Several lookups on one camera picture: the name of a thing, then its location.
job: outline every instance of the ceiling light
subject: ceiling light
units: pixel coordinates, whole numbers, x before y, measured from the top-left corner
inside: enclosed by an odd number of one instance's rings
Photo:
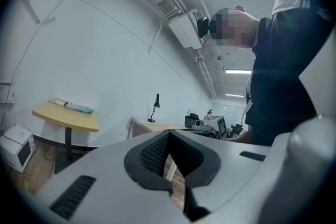
[[[225,73],[227,74],[251,74],[251,70],[228,70],[226,69]]]
[[[228,94],[228,93],[226,93],[225,95],[227,95],[227,96],[234,96],[234,97],[244,97],[243,95]]]

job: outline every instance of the black lamp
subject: black lamp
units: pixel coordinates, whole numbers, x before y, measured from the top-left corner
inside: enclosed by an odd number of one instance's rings
[[[158,94],[158,93],[156,94],[156,101],[155,101],[155,103],[154,103],[153,113],[152,113],[152,115],[151,115],[151,118],[148,119],[149,122],[155,122],[155,120],[152,119],[153,114],[154,114],[154,112],[155,112],[155,108],[160,108],[160,104],[159,104],[159,94]]]

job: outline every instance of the desk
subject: desk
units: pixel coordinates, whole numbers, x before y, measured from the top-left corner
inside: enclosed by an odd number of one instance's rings
[[[54,98],[50,101],[64,100]],[[98,122],[96,112],[91,114],[83,113],[65,107],[54,104],[51,102],[45,102],[32,111],[32,114],[45,121],[61,125],[65,127],[65,149],[66,152],[57,152],[55,161],[55,174],[62,171],[64,168],[78,160],[82,155],[71,152],[71,131],[72,129],[78,129],[86,132],[98,132]]]
[[[132,117],[128,138],[132,138],[132,137],[146,134],[146,133],[163,131],[167,129],[187,129],[187,128],[181,125],[166,124],[166,123],[160,123],[160,122],[148,122],[147,119]],[[172,165],[170,166],[168,174],[166,176],[167,180],[169,181],[172,180],[173,175],[176,171],[176,167],[177,166],[173,160]]]

